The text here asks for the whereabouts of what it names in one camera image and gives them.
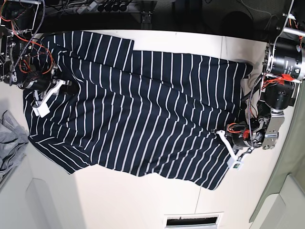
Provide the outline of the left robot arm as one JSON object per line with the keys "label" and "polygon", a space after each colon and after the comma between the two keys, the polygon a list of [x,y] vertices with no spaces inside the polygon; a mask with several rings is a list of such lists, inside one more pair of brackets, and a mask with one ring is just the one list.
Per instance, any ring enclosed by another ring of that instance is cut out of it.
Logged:
{"label": "left robot arm", "polygon": [[262,73],[242,98],[247,107],[243,121],[226,127],[223,141],[236,154],[247,148],[274,148],[284,123],[284,110],[294,106],[305,80],[305,2],[285,1],[284,11],[268,35]]}

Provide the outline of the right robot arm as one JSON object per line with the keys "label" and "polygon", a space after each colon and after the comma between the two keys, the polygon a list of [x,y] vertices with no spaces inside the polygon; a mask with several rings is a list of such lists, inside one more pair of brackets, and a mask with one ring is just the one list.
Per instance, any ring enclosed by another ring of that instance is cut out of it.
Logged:
{"label": "right robot arm", "polygon": [[0,80],[41,96],[73,95],[78,87],[63,78],[49,48],[36,38],[45,16],[43,0],[0,2]]}

